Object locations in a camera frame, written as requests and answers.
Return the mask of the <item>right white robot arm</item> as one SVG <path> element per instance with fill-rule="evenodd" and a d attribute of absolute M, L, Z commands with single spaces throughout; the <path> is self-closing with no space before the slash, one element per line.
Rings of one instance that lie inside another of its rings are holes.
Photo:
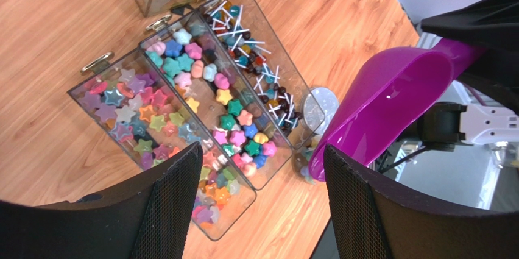
<path fill-rule="evenodd" d="M 398 140 L 421 141 L 426 148 L 518 141 L 518 0 L 480 0 L 421 20 L 422 31 L 474 48 L 471 65 L 457 81 L 500 104 L 438 102 L 408 126 Z"/>

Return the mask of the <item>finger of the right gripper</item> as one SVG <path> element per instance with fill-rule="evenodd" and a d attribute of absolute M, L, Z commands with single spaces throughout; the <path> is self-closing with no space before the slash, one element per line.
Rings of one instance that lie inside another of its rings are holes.
<path fill-rule="evenodd" d="M 518 0 L 480 0 L 425 18 L 421 28 L 486 48 L 457 79 L 518 113 Z"/>

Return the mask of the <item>clear plastic jar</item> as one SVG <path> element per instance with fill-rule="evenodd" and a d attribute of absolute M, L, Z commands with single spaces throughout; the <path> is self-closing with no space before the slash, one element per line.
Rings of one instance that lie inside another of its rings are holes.
<path fill-rule="evenodd" d="M 295 174 L 310 185 L 318 183 L 309 173 L 309 161 L 321 137 L 321 135 L 314 135 L 300 149 L 297 149 L 292 156 L 292 168 Z"/>

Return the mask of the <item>purple plastic scoop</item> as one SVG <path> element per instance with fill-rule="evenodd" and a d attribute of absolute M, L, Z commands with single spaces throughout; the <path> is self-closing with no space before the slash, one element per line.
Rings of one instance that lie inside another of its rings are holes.
<path fill-rule="evenodd" d="M 364 166 L 372 164 L 485 52 L 486 48 L 443 38 L 431 49 L 402 46 L 372 56 L 316 146 L 310 175 L 325 181 L 328 144 Z"/>

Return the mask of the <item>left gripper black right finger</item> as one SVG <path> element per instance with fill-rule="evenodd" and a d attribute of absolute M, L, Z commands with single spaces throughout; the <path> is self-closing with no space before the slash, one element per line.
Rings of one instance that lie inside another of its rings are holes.
<path fill-rule="evenodd" d="M 448 202 L 361 165 L 323 155 L 340 258 L 517 258 L 518 213 Z"/>

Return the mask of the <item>three-compartment clear candy box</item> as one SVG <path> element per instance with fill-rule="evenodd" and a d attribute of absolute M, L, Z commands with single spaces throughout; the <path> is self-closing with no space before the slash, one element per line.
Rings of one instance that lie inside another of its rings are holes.
<path fill-rule="evenodd" d="M 121 58 L 84 66 L 88 78 L 68 93 L 141 169 L 199 144 L 192 221 L 217 241 L 325 112 L 256 0 L 204 0 L 148 30 Z"/>

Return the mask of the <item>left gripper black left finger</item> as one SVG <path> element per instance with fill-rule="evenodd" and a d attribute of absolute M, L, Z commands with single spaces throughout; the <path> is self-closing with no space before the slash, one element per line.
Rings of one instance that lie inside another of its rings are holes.
<path fill-rule="evenodd" d="M 203 150 L 173 157 L 76 202 L 1 202 L 2 258 L 181 258 Z"/>

